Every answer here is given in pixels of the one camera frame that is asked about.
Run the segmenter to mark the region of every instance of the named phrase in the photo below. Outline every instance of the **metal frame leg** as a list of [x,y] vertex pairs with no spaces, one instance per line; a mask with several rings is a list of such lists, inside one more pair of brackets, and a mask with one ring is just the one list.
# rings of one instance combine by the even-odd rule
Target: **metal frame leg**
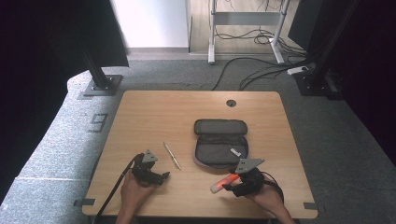
[[289,2],[290,2],[290,0],[286,0],[285,5],[283,6],[281,14],[280,14],[279,23],[278,23],[278,25],[276,27],[274,38],[270,38],[271,48],[273,49],[273,52],[275,54],[277,63],[284,63],[285,62],[283,60],[282,54],[280,53],[279,47],[277,45],[277,42],[279,40],[280,32],[282,31],[283,22],[285,21],[285,18],[286,18],[286,15],[287,15]]
[[106,76],[100,66],[97,66],[86,46],[81,43],[84,63],[92,75],[92,80],[84,91],[84,96],[113,96],[120,85],[122,75]]
[[208,52],[208,62],[210,64],[215,63],[215,29],[216,29],[216,24],[215,24],[215,14],[216,14],[216,0],[211,0],[212,1],[212,8],[210,10],[210,24],[212,25],[210,27],[210,37],[209,37],[209,52]]

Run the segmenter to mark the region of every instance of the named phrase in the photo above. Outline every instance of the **white pen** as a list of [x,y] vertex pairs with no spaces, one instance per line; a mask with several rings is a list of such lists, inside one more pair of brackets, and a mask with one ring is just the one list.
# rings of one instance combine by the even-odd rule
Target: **white pen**
[[176,157],[175,157],[175,155],[172,153],[172,151],[171,151],[171,149],[169,148],[169,146],[168,146],[165,142],[163,142],[163,145],[165,146],[166,150],[167,150],[167,151],[169,152],[169,154],[171,155],[172,161],[174,161],[174,163],[175,163],[175,165],[177,166],[177,168],[178,168],[179,170],[181,170],[180,164],[178,164],[178,161],[176,160]]

